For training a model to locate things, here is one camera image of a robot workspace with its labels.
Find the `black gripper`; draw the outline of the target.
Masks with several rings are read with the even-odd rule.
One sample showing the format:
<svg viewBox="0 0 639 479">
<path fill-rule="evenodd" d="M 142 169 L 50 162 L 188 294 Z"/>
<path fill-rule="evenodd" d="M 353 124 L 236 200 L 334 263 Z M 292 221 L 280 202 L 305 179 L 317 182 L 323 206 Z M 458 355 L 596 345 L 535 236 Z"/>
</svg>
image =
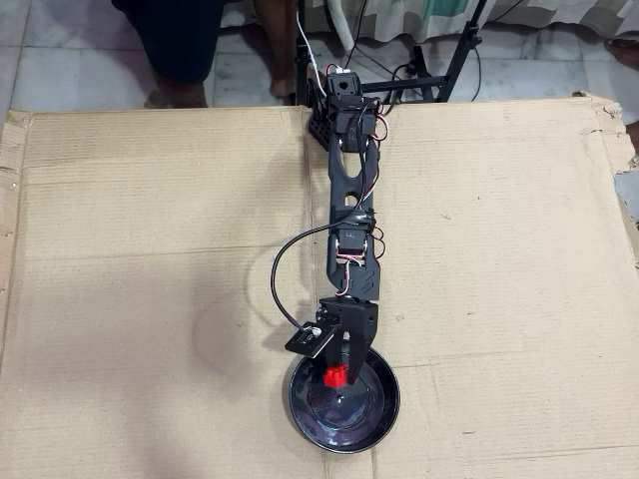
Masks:
<svg viewBox="0 0 639 479">
<path fill-rule="evenodd" d="M 322 298 L 319 304 L 319 317 L 336 328 L 324 348 L 326 367 L 345 367 L 341 348 L 348 335 L 347 383 L 353 385 L 377 333 L 378 305 L 350 296 Z"/>
</svg>

